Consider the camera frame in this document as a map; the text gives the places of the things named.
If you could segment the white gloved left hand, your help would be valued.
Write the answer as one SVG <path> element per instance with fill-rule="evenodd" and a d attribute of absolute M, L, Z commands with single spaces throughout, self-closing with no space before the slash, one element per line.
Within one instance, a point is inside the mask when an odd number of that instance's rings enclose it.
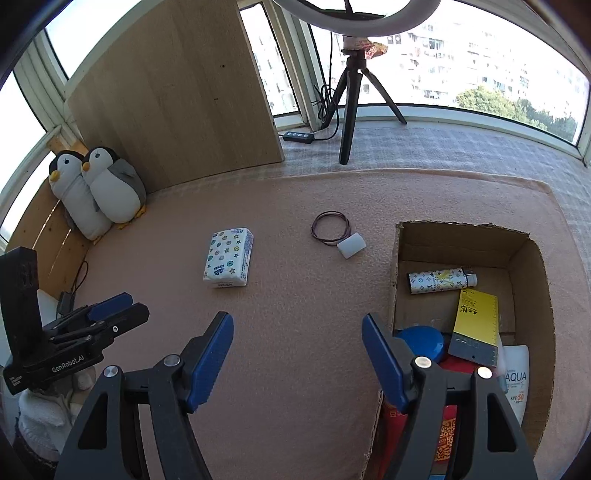
<path fill-rule="evenodd" d="M 19 397 L 17 430 L 40 458 L 57 462 L 83 404 L 96 381 L 94 367 L 62 378 L 46 390 L 25 390 Z"/>

